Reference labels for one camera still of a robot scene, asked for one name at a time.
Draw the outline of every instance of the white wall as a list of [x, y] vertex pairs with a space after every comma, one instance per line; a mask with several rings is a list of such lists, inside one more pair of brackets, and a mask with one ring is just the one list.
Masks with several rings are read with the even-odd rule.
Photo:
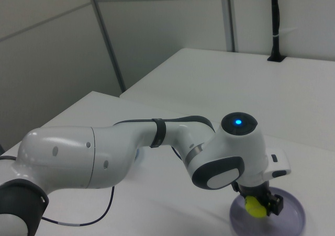
[[121, 93], [90, 0], [0, 0], [0, 26], [5, 150], [90, 91]]
[[[280, 51], [335, 61], [335, 0], [278, 0]], [[271, 0], [233, 0], [238, 52], [271, 53]]]
[[126, 88], [181, 48], [227, 50], [221, 0], [98, 0]]

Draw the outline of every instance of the wall seam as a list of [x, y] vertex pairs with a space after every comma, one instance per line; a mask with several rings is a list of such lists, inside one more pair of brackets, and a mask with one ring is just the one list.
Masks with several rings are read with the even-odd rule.
[[84, 7], [89, 6], [90, 4], [91, 4], [90, 2], [85, 3], [85, 4], [81, 5], [81, 6], [72, 8], [72, 9], [70, 9], [70, 10], [68, 10], [68, 11], [65, 11], [65, 12], [61, 13], [61, 14], [55, 15], [55, 16], [53, 16], [53, 17], [50, 17], [50, 18], [46, 19], [46, 20], [40, 21], [40, 22], [38, 22], [38, 23], [36, 23], [36, 24], [33, 24], [33, 25], [29, 26], [29, 27], [26, 27], [26, 28], [23, 28], [23, 29], [21, 29], [21, 30], [19, 30], [19, 31], [16, 31], [16, 32], [14, 32], [14, 33], [11, 33], [11, 34], [9, 34], [9, 35], [7, 35], [7, 36], [1, 37], [1, 38], [0, 38], [0, 42], [5, 41], [5, 40], [7, 40], [7, 39], [9, 39], [9, 38], [11, 38], [11, 37], [17, 36], [17, 35], [19, 35], [19, 34], [21, 34], [21, 33], [26, 32], [26, 31], [32, 30], [32, 29], [34, 29], [34, 28], [36, 28], [36, 27], [39, 27], [39, 26], [41, 26], [41, 25], [43, 25], [43, 24], [45, 24], [45, 23], [48, 23], [48, 22], [53, 21], [53, 20], [55, 20], [55, 19], [58, 19], [58, 18], [60, 18], [60, 17], [62, 17], [62, 16], [65, 16], [65, 15], [68, 15], [68, 14], [70, 14], [70, 13], [73, 13], [73, 12], [79, 10], [79, 9], [82, 9], [82, 8], [84, 8]]
[[111, 41], [107, 32], [107, 28], [106, 25], [104, 23], [103, 17], [102, 17], [102, 13], [98, 4], [98, 0], [91, 0], [92, 6], [93, 6], [93, 10], [94, 10], [94, 14], [96, 17], [96, 20], [99, 24], [99, 28], [101, 31], [101, 34], [103, 36], [104, 42], [105, 42], [105, 46], [111, 61], [111, 64], [113, 66], [117, 81], [119, 83], [120, 89], [123, 92], [126, 91], [126, 86], [122, 77], [122, 73], [119, 67], [119, 64], [117, 62], [116, 56], [115, 56], [115, 52], [113, 50], [113, 46], [111, 45]]

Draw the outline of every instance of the gray circle marking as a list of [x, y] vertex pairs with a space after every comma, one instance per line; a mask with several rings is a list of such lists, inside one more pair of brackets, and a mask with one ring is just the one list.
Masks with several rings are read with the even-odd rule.
[[57, 154], [58, 154], [58, 147], [55, 146], [55, 147], [52, 149], [52, 155], [53, 155], [53, 156], [57, 156]]
[[108, 161], [106, 160], [105, 162], [104, 162], [104, 169], [107, 169], [108, 168]]

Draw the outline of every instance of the purple plate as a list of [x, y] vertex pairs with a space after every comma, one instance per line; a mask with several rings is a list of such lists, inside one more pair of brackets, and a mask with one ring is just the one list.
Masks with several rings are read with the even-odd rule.
[[254, 218], [244, 208], [244, 198], [238, 196], [230, 206], [230, 221], [238, 236], [299, 236], [301, 235], [306, 216], [301, 203], [290, 193], [270, 187], [272, 194], [284, 198], [284, 208], [276, 216], [271, 214], [265, 218]]

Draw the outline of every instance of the black cap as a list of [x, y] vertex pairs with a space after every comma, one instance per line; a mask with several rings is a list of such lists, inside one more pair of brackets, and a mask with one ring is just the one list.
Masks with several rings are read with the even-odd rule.
[[242, 136], [251, 133], [257, 126], [256, 119], [246, 113], [235, 112], [226, 115], [221, 126], [223, 130], [229, 134]]

